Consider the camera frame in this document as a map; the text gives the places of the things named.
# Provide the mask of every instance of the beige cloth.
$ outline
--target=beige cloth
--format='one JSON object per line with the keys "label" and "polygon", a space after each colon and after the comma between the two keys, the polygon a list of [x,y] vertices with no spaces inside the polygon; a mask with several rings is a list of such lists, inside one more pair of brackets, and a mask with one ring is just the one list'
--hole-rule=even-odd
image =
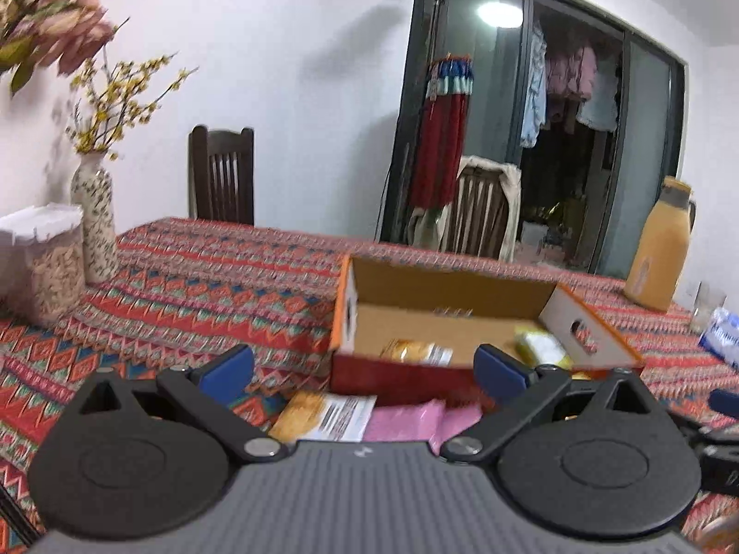
{"label": "beige cloth", "polygon": [[[501,170],[500,187],[509,204],[509,217],[505,225],[503,245],[500,247],[499,260],[513,262],[516,246],[516,231],[521,212],[521,169],[515,164],[495,162],[476,156],[462,157],[457,178],[468,166],[487,170]],[[446,224],[449,217],[449,205],[441,212],[425,211],[415,208],[408,222],[408,243],[414,247],[441,250],[446,245]]]}

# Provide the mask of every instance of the chair backrest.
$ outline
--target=chair backrest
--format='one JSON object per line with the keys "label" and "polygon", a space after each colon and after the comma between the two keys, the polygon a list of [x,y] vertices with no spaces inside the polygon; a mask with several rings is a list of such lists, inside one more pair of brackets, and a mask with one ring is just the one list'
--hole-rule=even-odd
{"label": "chair backrest", "polygon": [[197,218],[254,224],[254,130],[198,125],[190,133],[188,157]]}
{"label": "chair backrest", "polygon": [[508,223],[500,170],[465,167],[452,200],[446,252],[497,259]]}

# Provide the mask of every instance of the floral patterned vase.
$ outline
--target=floral patterned vase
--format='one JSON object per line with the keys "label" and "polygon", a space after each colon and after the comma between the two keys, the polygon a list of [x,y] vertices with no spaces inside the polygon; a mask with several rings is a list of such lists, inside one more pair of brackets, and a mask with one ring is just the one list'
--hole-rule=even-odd
{"label": "floral patterned vase", "polygon": [[104,152],[81,155],[82,162],[72,177],[73,204],[82,207],[82,250],[85,279],[102,283],[118,272],[118,249],[113,226],[113,181],[102,166]]}

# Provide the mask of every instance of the pink package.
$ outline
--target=pink package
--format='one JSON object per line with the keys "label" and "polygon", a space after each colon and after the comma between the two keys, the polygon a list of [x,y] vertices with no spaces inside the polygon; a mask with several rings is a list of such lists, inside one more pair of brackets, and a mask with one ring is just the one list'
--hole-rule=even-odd
{"label": "pink package", "polygon": [[463,406],[461,409],[446,409],[441,417],[439,429],[429,440],[431,449],[435,454],[438,454],[442,443],[450,440],[465,429],[472,427],[482,417],[483,411],[479,407],[479,404]]}
{"label": "pink package", "polygon": [[430,442],[444,414],[444,402],[420,406],[382,406],[372,411],[363,442]]}

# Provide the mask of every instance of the red tablecloth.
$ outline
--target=red tablecloth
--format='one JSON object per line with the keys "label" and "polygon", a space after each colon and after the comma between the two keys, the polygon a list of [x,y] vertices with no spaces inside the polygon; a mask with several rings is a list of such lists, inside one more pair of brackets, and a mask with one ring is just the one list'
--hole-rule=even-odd
{"label": "red tablecloth", "polygon": [[[463,268],[570,285],[632,346],[645,354],[642,379],[674,409],[725,425],[705,405],[715,387],[739,388],[739,376],[697,346],[680,308],[655,314],[627,302],[622,282],[542,267],[429,253],[318,235],[168,218],[120,238],[116,279],[90,288],[74,314],[43,331],[0,316],[0,454],[5,488],[32,512],[25,472],[36,447],[75,389],[98,366],[125,377],[153,377],[163,366],[198,366],[237,342],[253,346],[256,378],[267,393],[321,387],[335,288],[346,252],[402,264]],[[261,424],[279,411],[280,395],[245,394],[234,410]],[[686,532],[734,508],[701,496]],[[0,524],[0,551],[20,550]]]}

